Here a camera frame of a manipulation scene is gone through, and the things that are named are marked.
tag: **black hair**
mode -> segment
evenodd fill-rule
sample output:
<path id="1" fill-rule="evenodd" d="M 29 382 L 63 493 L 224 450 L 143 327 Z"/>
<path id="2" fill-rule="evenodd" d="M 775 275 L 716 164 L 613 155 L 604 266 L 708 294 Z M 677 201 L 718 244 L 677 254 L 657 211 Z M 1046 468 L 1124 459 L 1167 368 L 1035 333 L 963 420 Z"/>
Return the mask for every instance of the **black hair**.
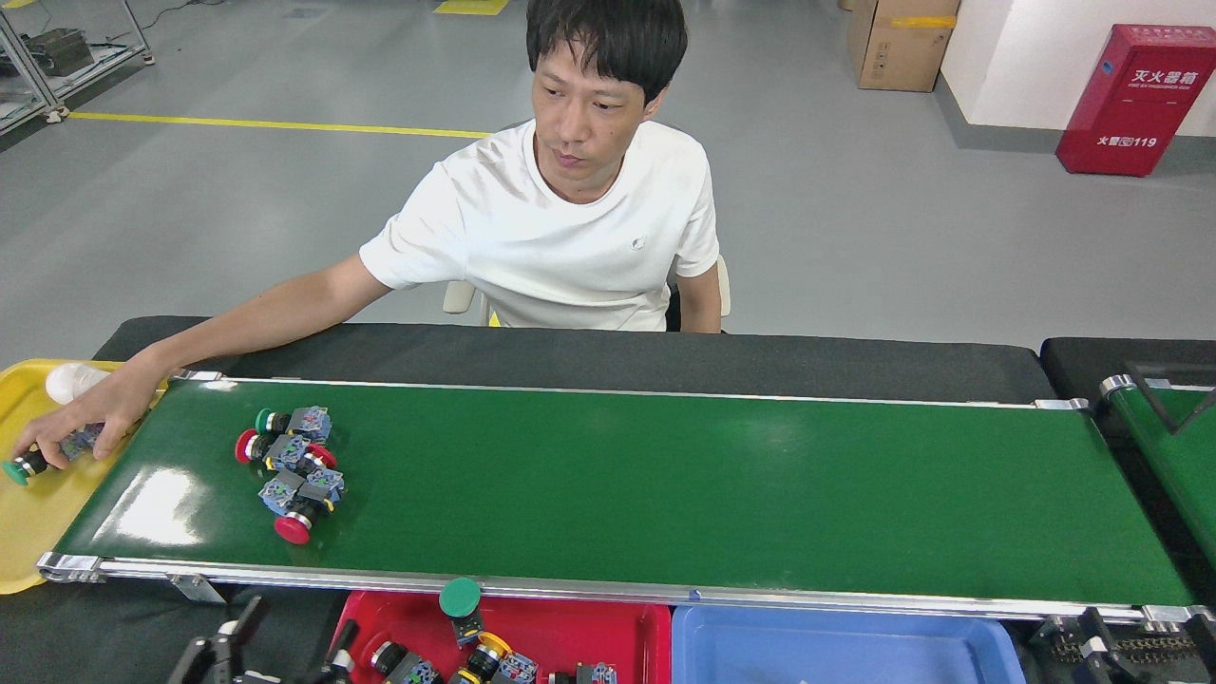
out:
<path id="1" fill-rule="evenodd" d="M 528 66 L 581 43 L 582 68 L 635 83 L 646 103 L 671 83 L 688 49 L 680 0 L 529 0 Z"/>

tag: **man's right arm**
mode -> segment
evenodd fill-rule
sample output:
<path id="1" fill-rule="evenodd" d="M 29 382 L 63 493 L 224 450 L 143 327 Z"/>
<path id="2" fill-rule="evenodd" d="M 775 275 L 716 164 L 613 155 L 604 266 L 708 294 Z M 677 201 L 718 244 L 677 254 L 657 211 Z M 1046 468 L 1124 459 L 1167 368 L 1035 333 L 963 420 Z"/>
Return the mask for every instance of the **man's right arm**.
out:
<path id="1" fill-rule="evenodd" d="M 147 410 L 156 387 L 185 365 L 278 347 L 337 325 L 390 292 L 358 254 L 288 280 L 215 318 L 168 337 L 131 357 L 71 404 L 35 419 L 13 444 L 12 455 L 38 444 L 47 462 L 64 467 L 58 442 L 94 422 L 106 427 L 94 447 L 103 459 Z"/>

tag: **yellow floor line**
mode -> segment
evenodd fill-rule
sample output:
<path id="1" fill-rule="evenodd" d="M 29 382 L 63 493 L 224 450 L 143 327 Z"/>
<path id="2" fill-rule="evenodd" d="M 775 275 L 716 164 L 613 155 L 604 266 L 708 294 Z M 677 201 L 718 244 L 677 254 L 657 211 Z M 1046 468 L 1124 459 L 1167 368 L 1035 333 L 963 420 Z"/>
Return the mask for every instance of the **yellow floor line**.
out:
<path id="1" fill-rule="evenodd" d="M 196 117 L 148 117 L 143 114 L 107 114 L 102 112 L 72 112 L 73 119 L 140 123 L 184 123 L 192 125 L 227 125 L 237 128 L 277 128 L 286 130 L 331 130 L 340 133 L 389 133 L 394 135 L 429 135 L 434 138 L 486 138 L 479 130 L 444 130 L 438 128 L 398 128 L 392 125 L 347 125 L 337 123 L 259 122 L 249 119 L 204 119 Z"/>
<path id="2" fill-rule="evenodd" d="M 492 17 L 507 6 L 510 0 L 446 0 L 435 7 L 437 15 L 479 15 Z"/>

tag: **chain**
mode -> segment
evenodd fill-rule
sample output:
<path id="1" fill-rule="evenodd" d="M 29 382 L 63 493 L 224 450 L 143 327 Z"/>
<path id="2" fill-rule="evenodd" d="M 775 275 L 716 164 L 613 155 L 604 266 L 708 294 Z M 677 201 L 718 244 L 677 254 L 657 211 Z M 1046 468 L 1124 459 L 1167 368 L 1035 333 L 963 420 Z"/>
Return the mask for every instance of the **chain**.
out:
<path id="1" fill-rule="evenodd" d="M 1195 657 L 1199 651 L 1187 637 L 1145 637 L 1142 639 L 1119 639 L 1115 649 L 1130 662 L 1152 665 L 1172 662 Z M 1081 645 L 1055 643 L 1052 645 L 1052 657 L 1060 662 L 1081 662 Z"/>

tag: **blue bin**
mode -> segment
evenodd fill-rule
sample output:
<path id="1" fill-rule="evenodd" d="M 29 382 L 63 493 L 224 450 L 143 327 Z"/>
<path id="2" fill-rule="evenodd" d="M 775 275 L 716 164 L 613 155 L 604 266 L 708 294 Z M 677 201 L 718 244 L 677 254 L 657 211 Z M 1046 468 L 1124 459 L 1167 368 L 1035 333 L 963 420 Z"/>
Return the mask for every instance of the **blue bin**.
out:
<path id="1" fill-rule="evenodd" d="M 691 606 L 671 621 L 671 684 L 1026 684 L 998 622 Z"/>

